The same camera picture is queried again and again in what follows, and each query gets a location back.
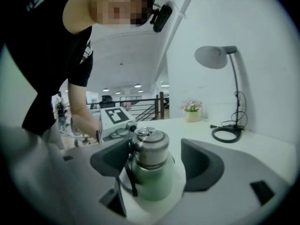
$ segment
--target man's arm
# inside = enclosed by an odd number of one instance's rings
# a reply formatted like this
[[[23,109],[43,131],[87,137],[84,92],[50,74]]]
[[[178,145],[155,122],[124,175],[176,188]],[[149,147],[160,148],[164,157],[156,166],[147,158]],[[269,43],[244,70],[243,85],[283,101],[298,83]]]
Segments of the man's arm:
[[[90,16],[89,5],[90,0],[68,0],[62,21],[70,33],[78,34],[96,23]]]
[[[82,133],[97,139],[98,121],[86,108],[86,88],[68,82],[68,97],[72,119],[76,126]]]

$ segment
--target green water bottle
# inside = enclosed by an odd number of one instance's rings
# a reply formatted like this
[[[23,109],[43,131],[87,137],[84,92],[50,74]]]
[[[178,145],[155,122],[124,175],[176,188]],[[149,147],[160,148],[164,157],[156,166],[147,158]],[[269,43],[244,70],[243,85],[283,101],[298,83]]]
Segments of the green water bottle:
[[[173,185],[174,161],[168,151],[169,136],[152,127],[137,129],[131,171],[138,196],[148,201],[166,198]]]

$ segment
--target black camera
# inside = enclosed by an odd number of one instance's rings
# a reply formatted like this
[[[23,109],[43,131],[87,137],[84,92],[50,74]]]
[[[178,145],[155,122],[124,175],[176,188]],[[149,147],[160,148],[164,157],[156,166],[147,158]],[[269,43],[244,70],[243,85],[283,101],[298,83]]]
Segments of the black camera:
[[[173,12],[173,9],[171,8],[169,2],[164,4],[160,10],[156,9],[153,11],[154,16],[153,16],[150,24],[154,24],[153,30],[155,32],[161,32],[163,30],[166,22],[168,21],[168,19],[171,16],[172,12]]]

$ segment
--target black t-shirt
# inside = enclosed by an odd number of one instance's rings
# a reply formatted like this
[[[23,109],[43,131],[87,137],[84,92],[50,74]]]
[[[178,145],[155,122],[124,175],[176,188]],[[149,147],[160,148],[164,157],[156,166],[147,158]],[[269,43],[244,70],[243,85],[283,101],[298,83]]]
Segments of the black t-shirt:
[[[7,47],[37,97],[23,128],[42,135],[54,123],[52,96],[62,83],[87,86],[92,69],[89,27],[78,35],[66,30],[62,14],[68,0],[44,0],[26,13]]]

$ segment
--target ceiling light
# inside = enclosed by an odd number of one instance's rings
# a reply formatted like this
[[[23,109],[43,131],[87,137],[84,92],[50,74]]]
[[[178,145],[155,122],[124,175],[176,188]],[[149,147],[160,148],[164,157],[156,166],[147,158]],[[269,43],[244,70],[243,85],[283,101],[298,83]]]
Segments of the ceiling light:
[[[162,88],[167,88],[167,87],[169,87],[170,85],[169,85],[168,82],[161,82],[160,86],[161,86]]]

